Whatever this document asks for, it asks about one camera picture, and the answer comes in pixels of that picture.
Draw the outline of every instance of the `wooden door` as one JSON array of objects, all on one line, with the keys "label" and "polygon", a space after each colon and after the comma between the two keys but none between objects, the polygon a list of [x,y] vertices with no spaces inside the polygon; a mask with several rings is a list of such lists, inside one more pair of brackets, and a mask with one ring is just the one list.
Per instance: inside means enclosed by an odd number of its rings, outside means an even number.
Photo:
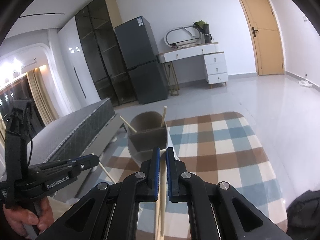
[{"label": "wooden door", "polygon": [[283,74],[281,38],[269,0],[240,2],[248,21],[258,74]]}]

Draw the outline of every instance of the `door frame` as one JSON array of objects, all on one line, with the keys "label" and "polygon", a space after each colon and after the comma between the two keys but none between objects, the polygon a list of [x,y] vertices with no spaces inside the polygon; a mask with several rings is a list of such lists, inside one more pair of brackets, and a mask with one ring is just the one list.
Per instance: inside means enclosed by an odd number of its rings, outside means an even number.
[{"label": "door frame", "polygon": [[[280,35],[280,31],[279,31],[279,24],[278,24],[278,21],[276,19],[276,14],[273,10],[273,7],[271,6],[271,3],[269,0],[267,0],[269,5],[270,5],[270,8],[271,8],[271,11],[272,11],[272,14],[273,14],[273,17],[276,21],[276,25],[277,25],[277,30],[278,30],[278,34],[279,34],[279,37],[280,37],[280,43],[281,43],[281,54],[282,54],[282,70],[283,70],[283,74],[284,74],[284,51],[283,51],[283,46],[282,46],[282,39],[281,39],[281,35]],[[242,2],[242,0],[239,0],[240,4],[241,4],[241,7],[242,7],[242,10],[244,12],[244,16],[245,16],[245,19],[247,20],[247,24],[248,24],[248,27],[249,27],[249,33],[250,33],[250,37],[251,37],[251,42],[252,42],[252,47],[253,47],[253,53],[254,53],[254,60],[255,60],[255,64],[256,64],[256,72],[259,75],[259,69],[258,69],[258,56],[257,56],[257,50],[256,50],[256,45],[255,45],[255,42],[254,42],[254,37],[253,37],[253,33],[252,33],[252,30],[251,30],[251,24],[250,24],[250,21],[249,21],[249,18],[248,18],[248,15],[247,15],[247,11],[244,7],[244,4]]]}]

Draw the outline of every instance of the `human hand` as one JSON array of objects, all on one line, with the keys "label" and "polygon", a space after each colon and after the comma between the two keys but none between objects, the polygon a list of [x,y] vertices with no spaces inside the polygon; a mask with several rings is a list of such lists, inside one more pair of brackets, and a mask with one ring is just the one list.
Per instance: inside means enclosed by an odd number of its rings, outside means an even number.
[{"label": "human hand", "polygon": [[3,205],[3,211],[7,222],[18,235],[23,237],[28,235],[23,224],[31,226],[37,225],[40,233],[53,224],[53,213],[48,198],[46,197],[42,199],[39,204],[41,207],[40,218],[30,210],[24,209],[20,206],[16,206],[13,209],[6,209],[5,205]]}]

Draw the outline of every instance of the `white desk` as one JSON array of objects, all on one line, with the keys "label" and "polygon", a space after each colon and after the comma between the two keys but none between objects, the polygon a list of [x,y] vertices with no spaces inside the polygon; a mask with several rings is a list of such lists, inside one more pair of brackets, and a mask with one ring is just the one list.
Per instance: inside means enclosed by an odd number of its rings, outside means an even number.
[{"label": "white desk", "polygon": [[188,57],[202,56],[205,65],[206,81],[209,85],[225,82],[227,85],[228,71],[226,59],[223,51],[218,51],[218,42],[201,44],[181,49],[171,50],[158,55],[160,63],[168,63],[169,71],[172,68],[172,74],[176,83],[177,94],[179,94],[178,80],[174,71],[173,61]]}]

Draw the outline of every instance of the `dark gray refrigerator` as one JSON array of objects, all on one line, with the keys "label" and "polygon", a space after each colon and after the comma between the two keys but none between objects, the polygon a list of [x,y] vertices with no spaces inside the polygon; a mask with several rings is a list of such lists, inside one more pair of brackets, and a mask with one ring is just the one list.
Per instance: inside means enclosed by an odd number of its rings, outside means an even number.
[{"label": "dark gray refrigerator", "polygon": [[119,47],[140,104],[168,98],[168,82],[150,23],[142,16],[115,28]]}]

